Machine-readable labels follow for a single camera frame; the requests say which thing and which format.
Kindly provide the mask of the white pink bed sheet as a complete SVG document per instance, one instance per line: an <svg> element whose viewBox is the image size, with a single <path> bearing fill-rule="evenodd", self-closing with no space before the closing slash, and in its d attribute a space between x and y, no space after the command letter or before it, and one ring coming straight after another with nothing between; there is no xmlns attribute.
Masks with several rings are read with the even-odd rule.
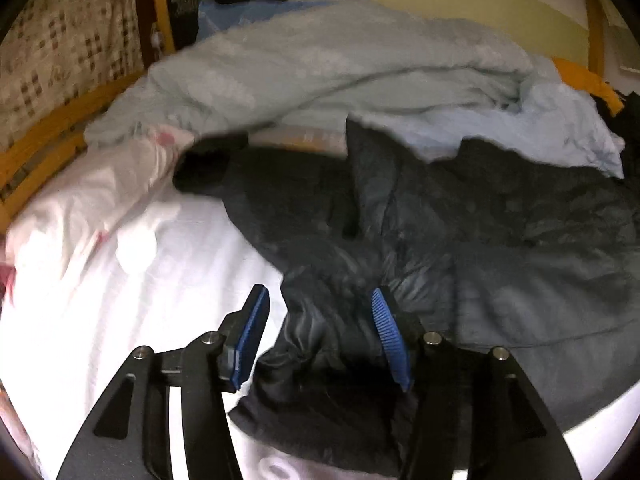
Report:
<svg viewBox="0 0 640 480"><path fill-rule="evenodd" d="M224 203L165 186L130 212L128 226L157 217L165 206L172 216L157 229L149 256L119 261L111 237L73 285L53 276L58 257L49 249L16 267L1 321L1 376L44 478L58 474L90 408L137 344L182 346L239 307L257 283L272 299L260 357L278 339L288 314L282 273L231 222ZM639 379L564 429L585 478L600 472L638 414Z"/></svg>

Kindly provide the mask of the black garment at edge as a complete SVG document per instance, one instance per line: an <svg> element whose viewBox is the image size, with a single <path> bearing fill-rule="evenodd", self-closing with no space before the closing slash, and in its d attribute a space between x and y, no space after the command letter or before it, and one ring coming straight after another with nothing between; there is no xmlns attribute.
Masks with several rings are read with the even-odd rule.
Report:
<svg viewBox="0 0 640 480"><path fill-rule="evenodd" d="M612 96L603 99L602 96L591 95L600 117L605 125L625 141L625 148L629 151L639 147L639 95L631 92L622 96L614 92Z"/></svg>

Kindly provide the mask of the checkered beige cushion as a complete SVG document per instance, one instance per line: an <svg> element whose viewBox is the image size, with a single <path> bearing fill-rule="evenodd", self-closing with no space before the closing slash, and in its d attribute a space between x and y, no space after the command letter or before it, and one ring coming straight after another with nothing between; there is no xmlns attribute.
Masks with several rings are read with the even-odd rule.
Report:
<svg viewBox="0 0 640 480"><path fill-rule="evenodd" d="M142 70L136 0L28 0L1 43L1 149L52 110Z"/></svg>

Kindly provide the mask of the black puffer jacket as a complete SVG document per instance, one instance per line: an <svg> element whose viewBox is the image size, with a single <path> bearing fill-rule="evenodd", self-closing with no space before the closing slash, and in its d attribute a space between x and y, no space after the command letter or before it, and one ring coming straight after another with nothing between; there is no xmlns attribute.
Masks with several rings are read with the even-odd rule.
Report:
<svg viewBox="0 0 640 480"><path fill-rule="evenodd" d="M416 402L372 318L384 289L408 341L511 349L563 429L639 379L639 199L590 167L531 162L480 139L424 162L346 125L348 154L206 138L175 188L218 198L283 276L288 308L232 410L252 438L307 460L397 474Z"/></svg>

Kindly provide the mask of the light blue duvet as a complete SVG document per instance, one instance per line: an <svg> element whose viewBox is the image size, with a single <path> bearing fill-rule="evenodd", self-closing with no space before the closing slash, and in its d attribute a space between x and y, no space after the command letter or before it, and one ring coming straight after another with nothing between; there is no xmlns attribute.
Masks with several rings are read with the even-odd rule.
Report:
<svg viewBox="0 0 640 480"><path fill-rule="evenodd" d="M340 0L217 32L153 64L85 131L122 142L152 125L219 134L268 125L390 130L430 157L467 136L538 162L623 175L623 142L552 62L467 20Z"/></svg>

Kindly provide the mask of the orange wooden bed frame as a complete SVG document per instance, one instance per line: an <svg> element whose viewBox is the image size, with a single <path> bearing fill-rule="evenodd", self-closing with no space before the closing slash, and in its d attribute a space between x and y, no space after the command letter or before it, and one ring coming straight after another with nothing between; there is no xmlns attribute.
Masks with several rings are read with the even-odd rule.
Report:
<svg viewBox="0 0 640 480"><path fill-rule="evenodd" d="M427 18L467 18L509 34L528 50L605 71L605 32L624 19L611 0L375 0ZM52 110L6 151L1 150L1 220L9 223L26 202L84 147L81 133L119 93L154 61L153 32L160 50L175 49L167 0L136 0L143 68Z"/></svg>

